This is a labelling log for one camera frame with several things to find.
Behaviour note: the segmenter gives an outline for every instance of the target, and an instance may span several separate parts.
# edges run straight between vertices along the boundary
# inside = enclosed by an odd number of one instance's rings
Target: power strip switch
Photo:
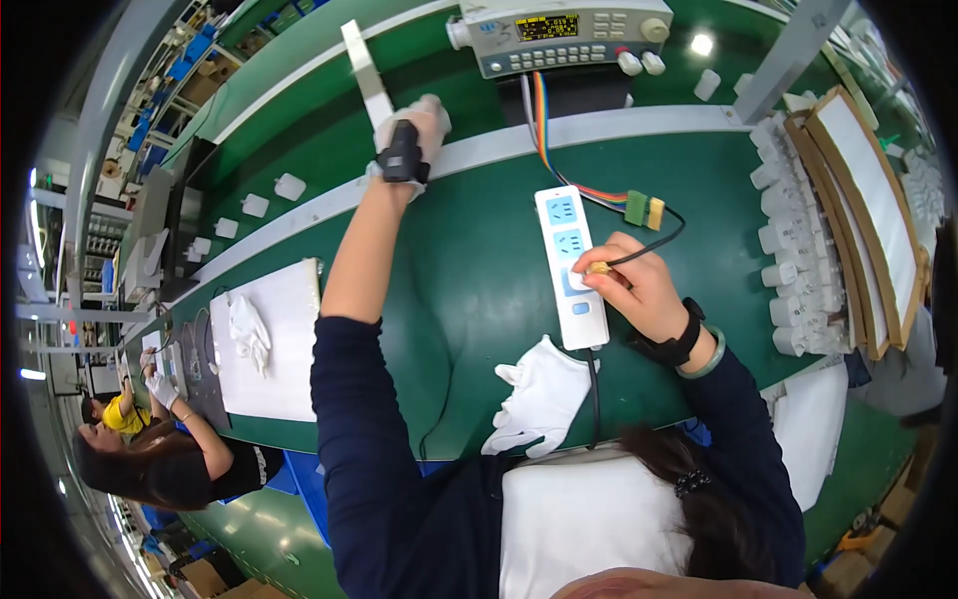
[[[572,351],[605,345],[608,323],[602,296],[572,272],[582,252],[592,248],[579,189],[568,185],[536,192],[536,211],[556,294],[562,347]]]

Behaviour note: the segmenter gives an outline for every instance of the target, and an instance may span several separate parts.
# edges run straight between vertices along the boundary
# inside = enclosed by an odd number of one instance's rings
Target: ceiling light
[[[46,380],[47,379],[47,373],[40,372],[38,370],[31,370],[29,368],[21,368],[20,376],[23,377],[24,379],[30,379],[30,380]]]
[[[36,215],[36,200],[30,202],[30,224],[34,226],[34,246],[36,247],[36,260],[40,263],[40,268],[45,266],[43,261],[43,246],[40,245],[40,219]]]
[[[710,35],[698,34],[692,38],[692,51],[707,57],[712,53],[713,43]]]

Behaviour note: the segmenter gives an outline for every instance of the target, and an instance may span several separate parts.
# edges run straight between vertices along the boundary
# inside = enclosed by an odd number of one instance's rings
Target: black watch
[[[429,163],[422,162],[419,130],[406,119],[396,121],[389,148],[376,156],[376,163],[382,169],[382,180],[387,183],[419,181],[425,185],[429,180]]]
[[[633,330],[626,339],[626,345],[653,362],[658,362],[670,368],[678,368],[689,361],[689,354],[695,347],[696,341],[698,341],[698,330],[702,321],[705,320],[705,314],[696,300],[691,297],[682,300],[682,306],[685,306],[685,309],[689,311],[689,324],[678,339],[673,338],[662,343],[656,343]]]

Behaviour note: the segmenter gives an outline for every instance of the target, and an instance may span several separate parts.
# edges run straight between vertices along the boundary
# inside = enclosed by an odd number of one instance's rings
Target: navy sweater
[[[316,322],[310,381],[336,578],[353,599],[493,599],[506,459],[470,457],[420,475],[380,332],[349,318]],[[712,432],[707,470],[767,544],[775,582],[797,587],[802,514],[754,379],[726,351],[713,372],[683,385]]]

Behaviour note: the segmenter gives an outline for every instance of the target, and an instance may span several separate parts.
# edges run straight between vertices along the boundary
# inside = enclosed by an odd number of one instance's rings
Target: yellow connector
[[[608,274],[612,271],[612,266],[604,262],[594,262],[591,265],[587,266],[585,269],[585,274],[595,272],[597,274]]]
[[[652,231],[658,231],[662,228],[662,213],[665,210],[665,202],[658,197],[649,199],[649,224],[647,227]]]

